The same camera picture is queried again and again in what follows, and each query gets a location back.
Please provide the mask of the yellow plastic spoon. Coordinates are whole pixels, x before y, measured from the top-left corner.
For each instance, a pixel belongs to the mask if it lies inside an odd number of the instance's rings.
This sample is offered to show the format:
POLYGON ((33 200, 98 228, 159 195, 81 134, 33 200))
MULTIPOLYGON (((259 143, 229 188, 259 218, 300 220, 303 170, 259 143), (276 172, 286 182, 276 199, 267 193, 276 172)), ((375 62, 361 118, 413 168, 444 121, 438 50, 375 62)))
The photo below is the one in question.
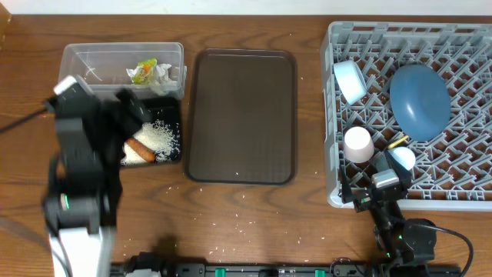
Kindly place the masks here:
POLYGON ((389 144, 389 146, 387 147, 387 149, 394 149, 394 148, 398 147, 399 145, 401 145, 402 143, 406 142, 408 139, 409 139, 409 136, 408 135, 404 135, 403 137, 401 137, 398 140, 396 140, 396 141, 392 142, 391 144, 389 144))

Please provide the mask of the light blue plastic cup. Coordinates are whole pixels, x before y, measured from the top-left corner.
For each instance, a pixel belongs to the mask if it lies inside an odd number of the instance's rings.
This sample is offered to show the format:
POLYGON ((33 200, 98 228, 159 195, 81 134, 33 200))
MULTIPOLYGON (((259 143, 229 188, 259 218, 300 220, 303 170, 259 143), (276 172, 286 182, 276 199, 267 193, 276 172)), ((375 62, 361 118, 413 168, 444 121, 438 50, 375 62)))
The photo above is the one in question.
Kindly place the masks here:
POLYGON ((407 147, 396 147, 388 150, 391 156, 406 170, 410 171, 416 164, 415 154, 407 147))

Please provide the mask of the orange carrot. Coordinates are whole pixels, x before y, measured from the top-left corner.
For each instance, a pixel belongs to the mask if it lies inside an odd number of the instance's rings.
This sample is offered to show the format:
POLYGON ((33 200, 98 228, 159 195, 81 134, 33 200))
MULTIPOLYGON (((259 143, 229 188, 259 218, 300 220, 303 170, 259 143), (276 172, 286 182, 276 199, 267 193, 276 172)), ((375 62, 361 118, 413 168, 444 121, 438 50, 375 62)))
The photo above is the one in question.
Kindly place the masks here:
POLYGON ((126 141, 126 144, 146 162, 153 163, 156 161, 155 153, 137 139, 130 138, 126 141))

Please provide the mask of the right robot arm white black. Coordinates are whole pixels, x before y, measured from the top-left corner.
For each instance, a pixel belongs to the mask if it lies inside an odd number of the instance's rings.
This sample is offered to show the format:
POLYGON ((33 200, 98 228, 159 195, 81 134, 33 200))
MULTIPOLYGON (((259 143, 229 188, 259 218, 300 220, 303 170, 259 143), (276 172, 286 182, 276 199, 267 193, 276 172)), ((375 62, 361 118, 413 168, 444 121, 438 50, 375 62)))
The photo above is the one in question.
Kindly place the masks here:
POLYGON ((377 172, 363 192, 354 194, 348 177, 341 174, 341 196, 353 203, 356 212, 371 214, 379 246, 387 261, 374 265, 366 276, 429 276, 427 262, 435 258, 436 225, 427 219, 405 219, 397 201, 403 199, 411 183, 411 174, 393 163, 377 172))

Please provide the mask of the pile of white rice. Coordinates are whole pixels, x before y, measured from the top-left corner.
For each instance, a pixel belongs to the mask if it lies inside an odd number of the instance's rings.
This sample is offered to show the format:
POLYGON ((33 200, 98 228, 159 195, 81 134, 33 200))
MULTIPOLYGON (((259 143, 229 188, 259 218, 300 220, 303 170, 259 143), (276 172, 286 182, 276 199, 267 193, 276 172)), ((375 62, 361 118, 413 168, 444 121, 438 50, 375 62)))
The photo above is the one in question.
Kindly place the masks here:
POLYGON ((125 143, 123 148, 125 156, 121 160, 123 166, 176 162, 181 157, 181 135, 178 123, 171 124, 156 119, 152 123, 143 124, 141 130, 132 138, 152 150, 156 155, 156 161, 146 162, 125 143))

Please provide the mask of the yellow green snack wrapper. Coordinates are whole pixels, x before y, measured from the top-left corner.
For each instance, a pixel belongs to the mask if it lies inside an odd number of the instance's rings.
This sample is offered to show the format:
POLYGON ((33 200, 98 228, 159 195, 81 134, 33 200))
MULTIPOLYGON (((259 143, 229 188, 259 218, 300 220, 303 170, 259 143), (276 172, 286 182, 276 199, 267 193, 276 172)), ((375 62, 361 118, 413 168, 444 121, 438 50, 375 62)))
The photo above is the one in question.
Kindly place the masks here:
POLYGON ((134 85, 149 85, 154 78, 157 59, 152 58, 139 62, 136 68, 127 68, 126 72, 134 85))

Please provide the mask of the light blue small bowl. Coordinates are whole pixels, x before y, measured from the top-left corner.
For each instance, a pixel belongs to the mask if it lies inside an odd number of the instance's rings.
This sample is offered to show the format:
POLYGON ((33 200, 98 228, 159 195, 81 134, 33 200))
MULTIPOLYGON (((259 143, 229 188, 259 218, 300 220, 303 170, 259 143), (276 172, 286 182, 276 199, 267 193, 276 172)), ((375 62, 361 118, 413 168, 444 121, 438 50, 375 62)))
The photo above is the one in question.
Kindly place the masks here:
POLYGON ((341 94, 349 105, 353 105, 367 94, 364 76, 353 60, 335 63, 334 75, 341 94))

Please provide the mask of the pink plastic cup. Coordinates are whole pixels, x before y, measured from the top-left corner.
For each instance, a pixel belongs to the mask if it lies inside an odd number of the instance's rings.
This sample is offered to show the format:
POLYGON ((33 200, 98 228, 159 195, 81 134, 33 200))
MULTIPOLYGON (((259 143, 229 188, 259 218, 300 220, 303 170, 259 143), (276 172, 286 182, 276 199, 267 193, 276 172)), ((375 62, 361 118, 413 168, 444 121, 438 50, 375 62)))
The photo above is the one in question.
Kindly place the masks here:
POLYGON ((369 131, 360 126, 348 129, 343 138, 343 152, 347 160, 364 163, 374 155, 374 143, 369 131))

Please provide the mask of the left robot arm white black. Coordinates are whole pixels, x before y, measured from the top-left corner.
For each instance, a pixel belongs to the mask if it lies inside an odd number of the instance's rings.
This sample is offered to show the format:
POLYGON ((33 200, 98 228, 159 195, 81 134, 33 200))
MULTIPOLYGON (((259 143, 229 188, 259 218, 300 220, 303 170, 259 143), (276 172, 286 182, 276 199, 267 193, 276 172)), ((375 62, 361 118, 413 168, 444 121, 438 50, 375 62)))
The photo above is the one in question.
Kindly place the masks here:
POLYGON ((108 276, 121 197, 124 144, 151 119, 135 93, 99 98, 69 88, 48 98, 60 146, 42 209, 56 276, 108 276))

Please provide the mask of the dark blue plate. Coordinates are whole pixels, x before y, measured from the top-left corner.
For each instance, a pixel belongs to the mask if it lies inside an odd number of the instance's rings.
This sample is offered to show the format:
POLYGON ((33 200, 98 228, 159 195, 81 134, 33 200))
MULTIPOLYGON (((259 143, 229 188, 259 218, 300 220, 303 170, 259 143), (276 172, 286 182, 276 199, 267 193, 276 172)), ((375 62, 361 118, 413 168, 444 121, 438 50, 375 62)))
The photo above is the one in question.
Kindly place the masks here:
POLYGON ((390 104, 402 132, 418 142, 434 139, 450 121, 445 81, 425 65, 405 65, 394 73, 390 104))

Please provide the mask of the white paper waste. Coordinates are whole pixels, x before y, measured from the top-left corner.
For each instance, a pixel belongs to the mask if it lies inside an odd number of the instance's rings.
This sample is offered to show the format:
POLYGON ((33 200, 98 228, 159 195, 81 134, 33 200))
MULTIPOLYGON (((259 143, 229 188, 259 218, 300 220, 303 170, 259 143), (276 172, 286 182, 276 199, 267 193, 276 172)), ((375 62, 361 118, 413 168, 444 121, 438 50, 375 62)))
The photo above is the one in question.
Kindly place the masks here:
POLYGON ((178 84, 177 81, 172 80, 169 76, 169 69, 171 64, 158 64, 155 66, 154 78, 149 85, 134 85, 135 88, 148 88, 157 95, 164 96, 168 94, 178 84))

